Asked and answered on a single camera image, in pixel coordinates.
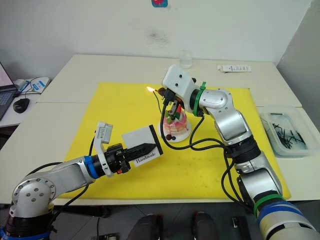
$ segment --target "plastic storage box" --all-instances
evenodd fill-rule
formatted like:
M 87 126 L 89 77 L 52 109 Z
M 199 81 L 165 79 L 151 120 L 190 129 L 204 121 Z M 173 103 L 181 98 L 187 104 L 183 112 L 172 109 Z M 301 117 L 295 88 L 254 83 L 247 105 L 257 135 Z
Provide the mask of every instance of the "plastic storage box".
M 277 157 L 300 158 L 319 152 L 320 143 L 295 107 L 263 107 L 259 115 Z

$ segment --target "laptop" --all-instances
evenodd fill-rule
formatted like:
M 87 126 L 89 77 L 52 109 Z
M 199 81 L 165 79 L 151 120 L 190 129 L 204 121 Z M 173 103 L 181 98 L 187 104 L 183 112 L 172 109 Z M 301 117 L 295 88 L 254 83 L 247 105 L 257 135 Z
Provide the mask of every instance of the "laptop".
M 17 93 L 17 88 L 11 81 L 7 72 L 0 62 L 0 120 L 5 115 L 7 109 L 10 107 L 15 94 Z

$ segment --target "laptop screen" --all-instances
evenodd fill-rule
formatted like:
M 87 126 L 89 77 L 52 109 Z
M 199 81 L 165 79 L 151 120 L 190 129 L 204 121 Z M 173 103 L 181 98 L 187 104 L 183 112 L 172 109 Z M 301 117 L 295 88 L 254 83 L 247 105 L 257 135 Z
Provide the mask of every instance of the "laptop screen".
M 6 73 L 4 67 L 0 63 L 0 90 L 14 90 L 16 86 L 11 81 L 10 77 Z

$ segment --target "computer mouse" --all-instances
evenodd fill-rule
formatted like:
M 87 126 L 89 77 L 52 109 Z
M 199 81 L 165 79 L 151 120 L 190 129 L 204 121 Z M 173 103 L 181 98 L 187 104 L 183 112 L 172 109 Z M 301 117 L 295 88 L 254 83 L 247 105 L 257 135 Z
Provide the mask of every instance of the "computer mouse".
M 21 98 L 13 103 L 13 110 L 18 114 L 22 114 L 28 107 L 30 102 L 29 98 Z

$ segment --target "blue ring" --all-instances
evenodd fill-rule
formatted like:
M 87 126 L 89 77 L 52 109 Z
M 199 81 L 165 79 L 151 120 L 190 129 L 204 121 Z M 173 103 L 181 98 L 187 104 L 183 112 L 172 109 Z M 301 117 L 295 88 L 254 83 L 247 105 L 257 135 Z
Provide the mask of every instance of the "blue ring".
M 291 204 L 291 203 L 289 203 L 287 201 L 278 201 L 278 202 L 271 203 L 271 204 L 265 206 L 264 208 L 261 209 L 261 211 L 259 213 L 259 217 L 257 219 L 258 225 L 260 225 L 261 220 L 266 215 L 274 213 L 274 212 L 280 212 L 280 211 L 292 212 L 292 213 L 295 213 L 295 214 L 299 214 L 299 215 L 301 215 L 302 217 L 305 218 L 305 216 L 299 210 L 297 210 L 295 208 L 292 208 L 290 206 L 296 207 L 295 205 L 293 205 L 293 204 Z
M 84 164 L 88 166 L 89 171 L 90 171 L 90 175 L 94 178 L 94 179 L 98 179 L 99 176 L 95 170 L 93 161 L 92 161 L 92 157 L 91 156 L 84 156 Z
M 45 237 L 48 237 L 50 235 L 51 232 L 47 231 L 38 235 L 34 235 L 34 236 L 26 236 L 26 237 L 14 237 L 14 236 L 7 236 L 5 231 L 4 231 L 4 227 L 0 227 L 0 236 L 4 239 L 4 240 L 40 240 L 43 239 Z

